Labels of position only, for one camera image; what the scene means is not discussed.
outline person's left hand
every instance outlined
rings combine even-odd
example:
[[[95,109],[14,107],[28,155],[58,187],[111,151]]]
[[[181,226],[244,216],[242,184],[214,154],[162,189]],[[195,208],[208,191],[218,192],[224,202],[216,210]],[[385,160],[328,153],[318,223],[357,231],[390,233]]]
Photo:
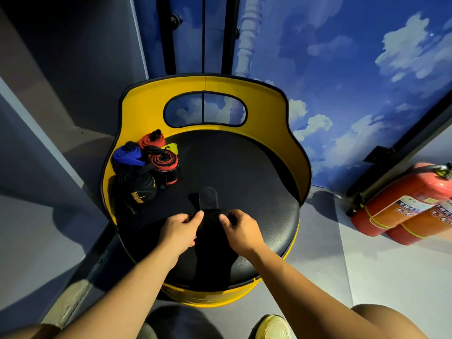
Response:
[[[159,244],[168,246],[179,257],[189,247],[195,245],[196,230],[204,217],[200,210],[189,220],[188,214],[177,214],[166,219],[160,230]]]

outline hand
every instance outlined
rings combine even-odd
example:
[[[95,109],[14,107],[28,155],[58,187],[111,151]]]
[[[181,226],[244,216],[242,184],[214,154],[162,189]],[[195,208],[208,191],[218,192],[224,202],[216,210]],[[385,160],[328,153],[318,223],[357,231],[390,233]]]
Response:
[[[238,209],[230,210],[229,214],[237,218],[236,225],[231,224],[223,214],[220,214],[220,222],[226,232],[229,245],[237,254],[249,260],[254,252],[267,247],[256,220]]]
[[[189,247],[195,245],[196,230],[203,217],[202,210],[196,213],[191,221],[188,221],[188,214],[170,216],[160,230],[159,245],[169,247],[178,258]]]

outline oval cutout in backrest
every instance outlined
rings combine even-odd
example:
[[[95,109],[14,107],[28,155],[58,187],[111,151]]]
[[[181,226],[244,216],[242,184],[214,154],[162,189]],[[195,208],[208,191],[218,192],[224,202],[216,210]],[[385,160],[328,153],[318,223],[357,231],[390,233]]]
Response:
[[[225,94],[194,92],[181,94],[167,102],[163,118],[170,127],[199,124],[241,126],[248,110],[239,99]]]

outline gray floor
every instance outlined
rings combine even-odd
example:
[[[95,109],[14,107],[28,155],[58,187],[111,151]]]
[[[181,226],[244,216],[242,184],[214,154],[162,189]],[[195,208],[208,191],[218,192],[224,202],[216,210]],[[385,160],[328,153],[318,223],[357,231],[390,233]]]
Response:
[[[348,307],[382,304],[407,315],[430,339],[452,332],[452,242],[426,239],[403,246],[383,235],[354,229],[346,205],[325,189],[312,187],[300,211],[300,230],[287,261]],[[102,273],[79,304],[74,319],[132,267],[120,246],[111,250]],[[157,300],[149,321],[159,338],[246,339],[265,314],[281,314],[260,283],[227,306],[195,309]]]

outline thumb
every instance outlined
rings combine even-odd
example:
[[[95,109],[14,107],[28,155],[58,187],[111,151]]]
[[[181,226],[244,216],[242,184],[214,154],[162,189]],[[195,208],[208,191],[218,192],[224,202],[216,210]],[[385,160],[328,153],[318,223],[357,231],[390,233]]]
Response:
[[[195,216],[188,222],[189,225],[196,226],[198,228],[199,224],[202,221],[202,218],[204,217],[204,212],[200,210],[198,213],[195,214]]]
[[[220,214],[219,218],[220,218],[220,222],[221,222],[221,224],[222,224],[224,230],[225,230],[226,232],[229,232],[229,231],[231,230],[231,227],[230,227],[230,221],[229,221],[229,219],[227,218],[227,216],[224,215],[224,214]]]

